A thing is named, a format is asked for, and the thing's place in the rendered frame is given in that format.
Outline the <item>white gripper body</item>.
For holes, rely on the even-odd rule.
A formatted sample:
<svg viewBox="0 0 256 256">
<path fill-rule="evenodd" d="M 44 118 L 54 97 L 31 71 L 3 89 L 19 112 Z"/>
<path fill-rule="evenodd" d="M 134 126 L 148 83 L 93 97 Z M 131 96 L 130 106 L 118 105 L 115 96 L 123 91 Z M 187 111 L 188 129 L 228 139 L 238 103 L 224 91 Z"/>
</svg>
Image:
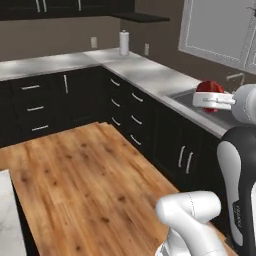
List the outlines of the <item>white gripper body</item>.
<svg viewBox="0 0 256 256">
<path fill-rule="evenodd" d="M 236 103 L 232 94 L 217 92 L 195 92 L 192 104 L 199 108 L 230 110 Z"/>
</svg>

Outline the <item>red round object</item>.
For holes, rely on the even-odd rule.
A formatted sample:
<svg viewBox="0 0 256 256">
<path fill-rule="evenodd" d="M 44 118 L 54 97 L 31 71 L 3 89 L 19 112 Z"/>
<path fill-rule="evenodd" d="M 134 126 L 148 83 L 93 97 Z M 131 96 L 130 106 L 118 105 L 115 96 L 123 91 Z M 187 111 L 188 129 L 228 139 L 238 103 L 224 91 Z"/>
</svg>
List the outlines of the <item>red round object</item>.
<svg viewBox="0 0 256 256">
<path fill-rule="evenodd" d="M 202 81 L 196 88 L 196 93 L 224 93 L 224 88 L 219 83 L 213 80 Z M 216 113 L 216 108 L 203 108 L 206 113 Z"/>
</svg>

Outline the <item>steel sink basin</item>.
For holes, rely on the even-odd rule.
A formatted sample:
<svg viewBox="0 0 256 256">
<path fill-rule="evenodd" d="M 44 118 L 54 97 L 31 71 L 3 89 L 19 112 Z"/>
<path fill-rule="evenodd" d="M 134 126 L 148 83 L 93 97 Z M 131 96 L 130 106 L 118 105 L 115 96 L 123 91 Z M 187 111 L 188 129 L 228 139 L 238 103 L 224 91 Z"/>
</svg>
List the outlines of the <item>steel sink basin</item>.
<svg viewBox="0 0 256 256">
<path fill-rule="evenodd" d="M 231 111 L 228 110 L 218 110 L 217 112 L 205 112 L 202 108 L 195 107 L 192 104 L 193 94 L 195 89 L 186 90 L 184 92 L 175 93 L 169 95 L 169 98 L 176 100 L 182 105 L 190 108 L 201 116 L 213 121 L 215 124 L 221 126 L 222 128 L 230 129 L 232 127 L 240 126 L 241 123 L 238 122 L 232 115 Z"/>
</svg>

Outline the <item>grey tap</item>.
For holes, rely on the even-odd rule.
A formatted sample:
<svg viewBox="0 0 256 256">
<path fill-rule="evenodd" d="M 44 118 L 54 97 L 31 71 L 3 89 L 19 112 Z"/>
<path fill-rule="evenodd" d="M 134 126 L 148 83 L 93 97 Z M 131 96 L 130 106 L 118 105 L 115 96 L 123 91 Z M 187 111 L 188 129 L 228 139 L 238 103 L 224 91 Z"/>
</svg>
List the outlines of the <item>grey tap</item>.
<svg viewBox="0 0 256 256">
<path fill-rule="evenodd" d="M 244 82 L 245 82 L 245 74 L 244 73 L 237 73 L 237 74 L 229 75 L 226 77 L 226 81 L 229 81 L 229 80 L 235 79 L 235 78 L 241 79 L 240 86 L 244 85 Z"/>
</svg>

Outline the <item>black cupboard door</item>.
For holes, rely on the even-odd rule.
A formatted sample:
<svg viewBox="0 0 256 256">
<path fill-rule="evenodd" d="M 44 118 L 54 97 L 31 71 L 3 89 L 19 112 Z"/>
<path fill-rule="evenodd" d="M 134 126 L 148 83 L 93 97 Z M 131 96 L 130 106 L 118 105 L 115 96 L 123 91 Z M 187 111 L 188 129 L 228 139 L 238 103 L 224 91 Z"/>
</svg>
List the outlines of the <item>black cupboard door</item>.
<svg viewBox="0 0 256 256">
<path fill-rule="evenodd" d="M 216 149 L 219 139 L 202 128 L 194 128 L 189 137 L 192 158 L 186 173 L 188 191 L 214 190 L 215 171 L 218 169 Z"/>
<path fill-rule="evenodd" d="M 67 75 L 68 94 L 63 75 Z M 61 129 L 89 124 L 100 119 L 101 74 L 89 67 L 56 75 L 56 121 Z"/>
<path fill-rule="evenodd" d="M 166 106 L 159 107 L 157 110 L 154 158 L 168 179 L 176 176 L 176 151 L 180 134 L 180 116 Z"/>
</svg>

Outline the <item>black drawer front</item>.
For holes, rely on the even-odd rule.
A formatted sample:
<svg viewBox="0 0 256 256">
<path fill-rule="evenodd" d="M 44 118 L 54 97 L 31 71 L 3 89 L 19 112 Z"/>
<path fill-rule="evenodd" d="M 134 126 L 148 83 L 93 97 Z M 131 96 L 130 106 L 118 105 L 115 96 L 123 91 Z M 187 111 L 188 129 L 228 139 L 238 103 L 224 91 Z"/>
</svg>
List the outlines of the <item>black drawer front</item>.
<svg viewBox="0 0 256 256">
<path fill-rule="evenodd" d="M 138 97 L 143 98 L 143 102 L 137 101 L 131 93 L 135 93 Z M 129 104 L 132 108 L 138 108 L 138 109 L 147 109 L 152 106 L 152 99 L 150 96 L 148 96 L 145 92 L 141 91 L 134 85 L 130 84 L 128 88 L 128 99 Z"/>
<path fill-rule="evenodd" d="M 32 128 L 49 125 L 48 129 L 31 131 Z M 20 122 L 21 133 L 24 137 L 32 138 L 50 134 L 55 129 L 55 118 L 50 116 L 31 117 Z"/>
<path fill-rule="evenodd" d="M 137 145 L 130 137 L 130 134 L 139 140 L 142 145 Z M 138 128 L 138 129 L 130 129 L 128 131 L 128 139 L 129 141 L 142 153 L 148 155 L 151 151 L 151 146 L 153 142 L 153 131 L 149 128 Z"/>
<path fill-rule="evenodd" d="M 142 121 L 143 124 L 139 125 L 131 118 L 131 115 L 134 115 L 138 120 Z M 150 109 L 138 109 L 138 108 L 129 108 L 128 109 L 128 130 L 130 129 L 138 129 L 138 128 L 150 128 L 152 126 L 152 111 Z"/>
<path fill-rule="evenodd" d="M 12 80 L 10 82 L 15 97 L 44 97 L 50 94 L 51 91 L 51 80 L 47 76 L 37 76 Z M 21 90 L 21 87 L 40 85 L 40 88 L 32 90 Z"/>
<path fill-rule="evenodd" d="M 117 83 L 120 83 L 120 87 L 113 84 L 110 81 L 110 78 L 112 78 Z M 114 93 L 114 94 L 123 94 L 124 93 L 125 81 L 123 79 L 121 79 L 119 76 L 115 75 L 114 73 L 109 72 L 109 71 L 106 72 L 106 84 L 111 93 Z"/>
<path fill-rule="evenodd" d="M 118 104 L 121 105 L 121 107 L 117 107 L 115 106 L 112 102 L 111 102 L 111 98 L 114 99 Z M 111 112 L 119 112 L 119 113 L 123 113 L 124 110 L 125 110 L 125 99 L 119 95 L 119 94 L 110 94 L 107 98 L 107 113 L 108 115 L 111 113 Z"/>
<path fill-rule="evenodd" d="M 121 123 L 120 126 L 117 126 L 111 119 L 111 117 L 114 117 L 119 123 Z M 117 130 L 119 133 L 121 134 L 125 134 L 126 133 L 126 129 L 125 129 L 125 117 L 119 113 L 119 112 L 111 112 L 108 116 L 108 124 L 115 130 Z"/>
<path fill-rule="evenodd" d="M 42 110 L 28 112 L 27 108 L 44 106 Z M 43 116 L 52 114 L 54 107 L 50 98 L 27 98 L 20 100 L 14 104 L 15 111 L 19 117 Z"/>
</svg>

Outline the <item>white framed window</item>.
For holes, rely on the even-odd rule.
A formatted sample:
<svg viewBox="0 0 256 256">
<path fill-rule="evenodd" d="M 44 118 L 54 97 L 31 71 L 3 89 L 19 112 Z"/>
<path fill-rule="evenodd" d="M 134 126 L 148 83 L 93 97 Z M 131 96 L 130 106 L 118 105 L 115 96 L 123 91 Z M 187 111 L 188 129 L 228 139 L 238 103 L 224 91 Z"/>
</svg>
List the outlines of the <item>white framed window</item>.
<svg viewBox="0 0 256 256">
<path fill-rule="evenodd" d="M 256 74 L 256 0 L 184 0 L 178 49 Z"/>
</svg>

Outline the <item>white paper towel roll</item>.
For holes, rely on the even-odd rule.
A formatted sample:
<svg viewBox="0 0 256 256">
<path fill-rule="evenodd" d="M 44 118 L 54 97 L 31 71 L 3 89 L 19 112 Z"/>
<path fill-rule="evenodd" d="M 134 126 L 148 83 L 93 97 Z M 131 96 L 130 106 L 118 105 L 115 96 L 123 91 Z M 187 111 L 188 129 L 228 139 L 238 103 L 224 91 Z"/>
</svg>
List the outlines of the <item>white paper towel roll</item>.
<svg viewBox="0 0 256 256">
<path fill-rule="evenodd" d="M 129 54 L 129 32 L 121 31 L 119 33 L 119 53 L 121 56 L 127 56 Z"/>
</svg>

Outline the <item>dark upper cupboards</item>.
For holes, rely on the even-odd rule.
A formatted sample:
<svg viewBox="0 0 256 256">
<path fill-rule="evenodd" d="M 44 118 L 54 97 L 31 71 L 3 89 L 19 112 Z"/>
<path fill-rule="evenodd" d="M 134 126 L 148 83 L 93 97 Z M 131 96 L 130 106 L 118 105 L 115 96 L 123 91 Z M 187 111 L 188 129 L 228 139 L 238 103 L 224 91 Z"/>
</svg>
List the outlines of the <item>dark upper cupboards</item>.
<svg viewBox="0 0 256 256">
<path fill-rule="evenodd" d="M 135 10 L 135 0 L 0 0 L 0 21 L 109 16 Z"/>
</svg>

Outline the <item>marble topped kitchen island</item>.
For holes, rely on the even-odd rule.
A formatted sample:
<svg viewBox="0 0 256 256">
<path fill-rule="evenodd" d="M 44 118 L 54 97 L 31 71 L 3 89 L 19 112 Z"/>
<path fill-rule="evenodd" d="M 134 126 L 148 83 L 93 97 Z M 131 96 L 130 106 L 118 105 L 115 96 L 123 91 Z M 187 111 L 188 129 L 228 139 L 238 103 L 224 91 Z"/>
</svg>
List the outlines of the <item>marble topped kitchen island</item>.
<svg viewBox="0 0 256 256">
<path fill-rule="evenodd" d="M 39 256 L 8 169 L 0 171 L 0 256 Z"/>
</svg>

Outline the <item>dark wall shelf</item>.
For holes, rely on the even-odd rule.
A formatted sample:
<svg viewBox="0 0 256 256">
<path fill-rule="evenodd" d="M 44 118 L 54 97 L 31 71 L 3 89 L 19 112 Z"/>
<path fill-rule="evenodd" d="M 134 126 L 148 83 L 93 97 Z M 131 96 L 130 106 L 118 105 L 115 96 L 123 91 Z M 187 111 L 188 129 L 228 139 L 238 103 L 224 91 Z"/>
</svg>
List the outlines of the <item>dark wall shelf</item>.
<svg viewBox="0 0 256 256">
<path fill-rule="evenodd" d="M 150 15 L 145 13 L 126 12 L 126 13 L 113 13 L 112 17 L 120 18 L 127 21 L 137 23 L 154 23 L 154 22 L 167 22 L 168 17 Z"/>
</svg>

